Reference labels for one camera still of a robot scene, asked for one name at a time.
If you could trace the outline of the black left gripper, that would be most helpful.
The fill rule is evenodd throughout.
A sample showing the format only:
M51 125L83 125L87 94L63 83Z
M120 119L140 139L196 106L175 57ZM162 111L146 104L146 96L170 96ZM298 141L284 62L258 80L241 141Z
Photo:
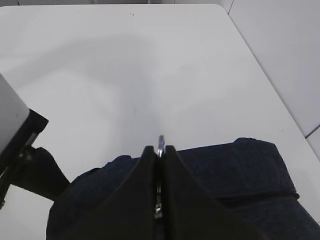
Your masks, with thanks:
M54 157L43 147L25 148L0 177L0 206L11 185L55 201L70 184Z

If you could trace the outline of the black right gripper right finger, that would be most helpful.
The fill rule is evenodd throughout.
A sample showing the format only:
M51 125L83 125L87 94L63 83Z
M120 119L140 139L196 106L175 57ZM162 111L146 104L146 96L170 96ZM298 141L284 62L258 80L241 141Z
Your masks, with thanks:
M203 190L172 145L162 162L167 240L248 240L250 228Z

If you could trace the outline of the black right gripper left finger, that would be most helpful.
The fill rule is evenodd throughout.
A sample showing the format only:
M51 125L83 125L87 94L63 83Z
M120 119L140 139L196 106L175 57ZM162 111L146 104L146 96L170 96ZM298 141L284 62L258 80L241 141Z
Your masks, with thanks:
M64 240L151 240L154 230L154 167L146 146L130 175L97 209L62 234Z

